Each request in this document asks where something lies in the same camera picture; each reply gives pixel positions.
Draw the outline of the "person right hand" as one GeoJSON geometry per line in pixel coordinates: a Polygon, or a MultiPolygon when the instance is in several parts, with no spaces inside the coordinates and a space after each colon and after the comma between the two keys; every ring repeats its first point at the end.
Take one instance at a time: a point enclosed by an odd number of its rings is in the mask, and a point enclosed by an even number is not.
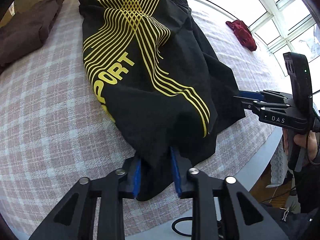
{"type": "MultiPolygon", "coordinates": [[[[289,140],[287,129],[282,128],[283,131],[283,148],[285,155],[289,154],[289,140]]],[[[308,134],[301,135],[297,134],[294,137],[294,142],[296,145],[304,148],[308,151],[308,159],[312,163],[319,164],[319,148],[316,138],[316,133],[310,131],[308,134]]]]}

